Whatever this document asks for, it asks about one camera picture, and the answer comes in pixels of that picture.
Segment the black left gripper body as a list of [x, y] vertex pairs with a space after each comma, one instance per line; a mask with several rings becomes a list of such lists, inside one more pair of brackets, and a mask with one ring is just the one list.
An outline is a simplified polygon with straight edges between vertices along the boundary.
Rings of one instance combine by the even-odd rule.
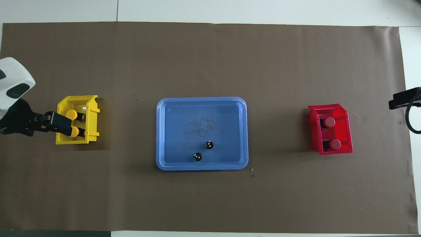
[[0, 120], [0, 133], [9, 135], [14, 133], [32, 137], [34, 131], [47, 132], [42, 128], [42, 121], [38, 120], [42, 114], [33, 112], [28, 102], [18, 99]]

